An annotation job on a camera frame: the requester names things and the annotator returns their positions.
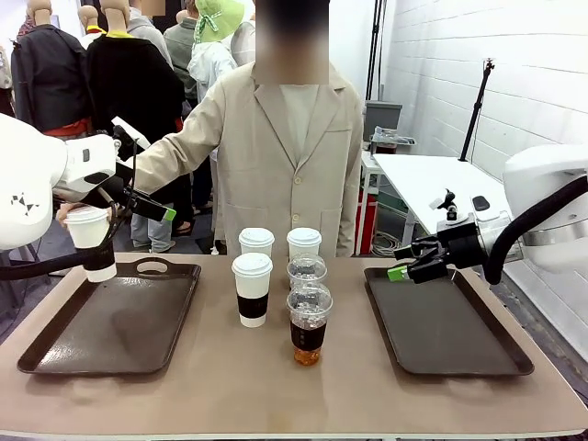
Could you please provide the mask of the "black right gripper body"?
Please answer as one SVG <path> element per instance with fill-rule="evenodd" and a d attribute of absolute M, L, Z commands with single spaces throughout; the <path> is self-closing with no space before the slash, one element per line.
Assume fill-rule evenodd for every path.
<path fill-rule="evenodd" d="M 480 266 L 486 262 L 487 254 L 479 239 L 479 231 L 474 220 L 459 224 L 437 224 L 436 237 L 444 250 L 443 260 L 456 268 Z"/>

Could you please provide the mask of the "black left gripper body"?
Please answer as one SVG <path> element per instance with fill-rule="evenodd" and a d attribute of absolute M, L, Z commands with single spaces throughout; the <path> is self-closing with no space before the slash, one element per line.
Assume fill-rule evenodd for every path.
<path fill-rule="evenodd" d="M 132 169 L 126 165 L 116 164 L 116 172 L 94 187 L 81 202 L 97 208 L 108 208 L 111 203 L 127 206 L 130 200 Z"/>

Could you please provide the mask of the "person's right hand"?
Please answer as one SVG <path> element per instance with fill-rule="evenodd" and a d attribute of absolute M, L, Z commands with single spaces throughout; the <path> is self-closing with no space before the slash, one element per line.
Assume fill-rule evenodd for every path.
<path fill-rule="evenodd" d="M 65 219 L 67 214 L 74 210 L 74 209 L 80 209 L 80 208 L 85 208 L 85 207 L 90 207 L 85 203 L 81 203 L 81 202 L 75 202 L 75 203 L 62 203 L 60 205 L 60 207 L 58 208 L 56 215 L 55 215 L 55 219 L 60 223 L 60 225 L 64 228 L 64 229 L 68 229 L 66 223 L 65 223 Z M 107 218 L 109 221 L 112 220 L 113 218 L 113 209 L 112 208 L 108 208 L 107 210 Z"/>

